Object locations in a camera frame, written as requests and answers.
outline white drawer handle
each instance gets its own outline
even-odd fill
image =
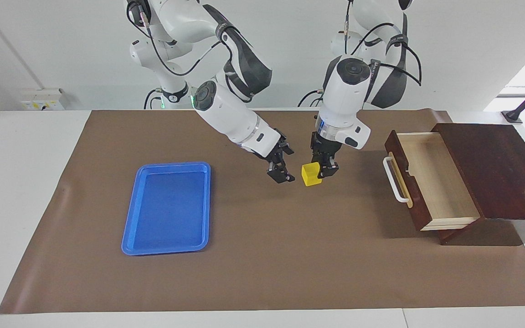
[[[388,162],[391,162],[394,160],[394,157],[388,156],[387,158],[384,158],[382,164],[384,164],[384,170],[386,171],[386,175],[388,176],[388,181],[390,181],[390,187],[392,187],[392,191],[394,192],[394,196],[396,196],[396,200],[400,203],[410,203],[410,199],[406,199],[402,196],[400,196],[400,191],[398,191],[398,187],[396,187],[396,182],[394,182],[394,177],[392,177],[392,171],[390,170],[390,166],[388,165]]]

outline white wall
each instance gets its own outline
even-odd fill
[[[296,106],[320,87],[344,0],[208,0],[240,28],[273,67],[273,84],[252,107]],[[411,47],[423,62],[423,87],[409,83],[396,108],[483,110],[525,64],[525,1],[415,0],[407,10]],[[0,31],[44,87],[60,87],[70,109],[139,108],[156,86],[129,58],[138,33],[121,0],[0,0]],[[188,67],[213,40],[176,62]],[[0,40],[0,109],[15,109],[13,89],[35,81]],[[217,48],[189,78],[199,85],[226,61]]]

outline wooden drawer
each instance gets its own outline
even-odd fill
[[[396,133],[383,164],[417,230],[444,245],[525,242],[525,143],[510,125],[438,124]]]

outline brown table mat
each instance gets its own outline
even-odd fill
[[[17,268],[0,313],[488,307],[525,305],[525,247],[441,246],[415,231],[382,159],[392,129],[429,131],[446,113],[362,111],[364,151],[305,187],[313,112],[262,112],[296,151],[298,177],[267,165],[194,112],[93,112]],[[212,166],[210,243],[130,257],[121,239],[137,169]]]

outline drawer front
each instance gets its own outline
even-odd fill
[[[432,221],[432,217],[421,193],[421,189],[417,184],[417,179],[408,173],[409,162],[404,154],[398,135],[396,135],[396,131],[392,130],[386,140],[385,147],[388,154],[394,157],[394,161],[398,165],[401,176],[397,176],[396,179],[400,184],[404,182],[406,186],[409,195],[403,196],[407,198],[410,197],[412,206],[410,206],[409,203],[408,210],[415,228],[420,231]]]

